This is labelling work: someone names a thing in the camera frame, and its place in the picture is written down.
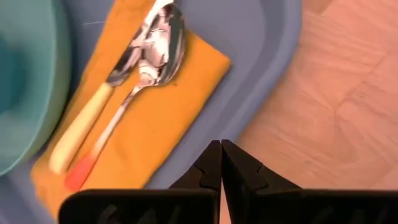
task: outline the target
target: wooden surface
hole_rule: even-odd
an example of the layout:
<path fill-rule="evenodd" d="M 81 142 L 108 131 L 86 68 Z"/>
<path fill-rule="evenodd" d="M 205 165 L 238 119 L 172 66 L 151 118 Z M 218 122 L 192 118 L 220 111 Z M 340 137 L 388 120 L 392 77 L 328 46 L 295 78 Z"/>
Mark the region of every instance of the wooden surface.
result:
<path fill-rule="evenodd" d="M 290 68 L 238 144 L 304 188 L 398 189 L 398 1 L 303 5 Z"/>

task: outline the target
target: orange napkin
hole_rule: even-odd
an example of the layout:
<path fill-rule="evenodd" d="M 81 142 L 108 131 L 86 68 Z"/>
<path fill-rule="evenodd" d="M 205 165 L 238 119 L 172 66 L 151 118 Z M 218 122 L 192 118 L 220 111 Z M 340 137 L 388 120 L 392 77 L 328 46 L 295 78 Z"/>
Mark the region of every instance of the orange napkin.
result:
<path fill-rule="evenodd" d="M 49 148 L 32 169 L 37 197 L 54 218 L 60 204 L 73 192 L 63 186 L 64 175 L 55 175 L 48 169 L 53 147 L 105 81 L 153 3 L 154 0 L 115 1 L 80 86 Z M 166 86 L 143 90 L 133 100 L 82 189 L 143 187 L 177 145 L 228 68 L 227 57 L 187 31 L 187 51 L 177 76 Z M 93 147 L 138 77 L 135 68 L 126 82 L 115 89 L 74 162 Z"/>

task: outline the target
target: tray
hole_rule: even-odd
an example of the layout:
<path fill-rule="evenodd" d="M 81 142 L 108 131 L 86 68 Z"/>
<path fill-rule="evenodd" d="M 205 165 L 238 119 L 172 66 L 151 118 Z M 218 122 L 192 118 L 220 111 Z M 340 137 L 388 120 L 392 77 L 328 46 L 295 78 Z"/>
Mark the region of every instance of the tray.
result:
<path fill-rule="evenodd" d="M 76 88 L 113 0 L 63 0 L 73 34 Z M 147 184 L 167 188 L 212 139 L 236 139 L 274 87 L 297 45 L 301 0 L 179 0 L 187 27 L 226 54 L 233 66 L 168 160 Z M 33 160 L 0 179 L 0 224 L 53 223 L 35 199 Z"/>

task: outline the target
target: black object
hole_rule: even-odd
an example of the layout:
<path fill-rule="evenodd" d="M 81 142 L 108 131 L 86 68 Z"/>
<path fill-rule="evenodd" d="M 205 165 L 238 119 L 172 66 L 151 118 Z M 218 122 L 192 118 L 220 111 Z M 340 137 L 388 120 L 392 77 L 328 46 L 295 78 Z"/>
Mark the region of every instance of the black object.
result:
<path fill-rule="evenodd" d="M 166 190 L 87 190 L 64 201 L 60 224 L 218 223 L 221 177 L 232 224 L 398 223 L 398 192 L 304 190 L 231 141 L 212 141 Z"/>

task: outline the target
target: teal bowl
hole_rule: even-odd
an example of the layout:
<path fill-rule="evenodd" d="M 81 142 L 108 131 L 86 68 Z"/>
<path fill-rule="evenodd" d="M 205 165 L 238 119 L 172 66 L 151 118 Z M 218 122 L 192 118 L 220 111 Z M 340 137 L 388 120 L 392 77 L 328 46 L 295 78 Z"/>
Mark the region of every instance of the teal bowl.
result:
<path fill-rule="evenodd" d="M 63 111 L 70 40 L 58 0 L 0 0 L 0 175 L 32 157 Z"/>

